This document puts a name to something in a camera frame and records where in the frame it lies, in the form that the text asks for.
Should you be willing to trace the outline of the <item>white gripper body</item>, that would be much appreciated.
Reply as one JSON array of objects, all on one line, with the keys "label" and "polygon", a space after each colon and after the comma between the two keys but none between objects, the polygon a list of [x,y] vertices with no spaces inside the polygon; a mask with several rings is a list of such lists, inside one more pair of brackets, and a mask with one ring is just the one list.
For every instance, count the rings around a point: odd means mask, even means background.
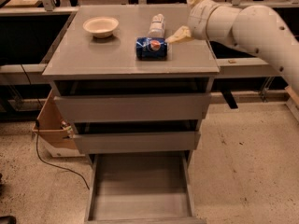
[{"label": "white gripper body", "polygon": [[208,20],[219,6],[219,3],[212,0],[202,0],[191,9],[188,27],[194,39],[207,40],[206,28]]}]

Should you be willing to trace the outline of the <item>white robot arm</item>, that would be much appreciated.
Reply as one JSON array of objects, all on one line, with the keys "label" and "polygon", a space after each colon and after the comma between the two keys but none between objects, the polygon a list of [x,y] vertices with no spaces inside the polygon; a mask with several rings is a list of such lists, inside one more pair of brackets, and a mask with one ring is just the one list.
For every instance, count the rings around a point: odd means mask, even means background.
[{"label": "white robot arm", "polygon": [[299,92],[299,42],[271,7],[228,7],[213,0],[187,0],[188,23],[166,41],[208,40],[246,52],[270,64]]}]

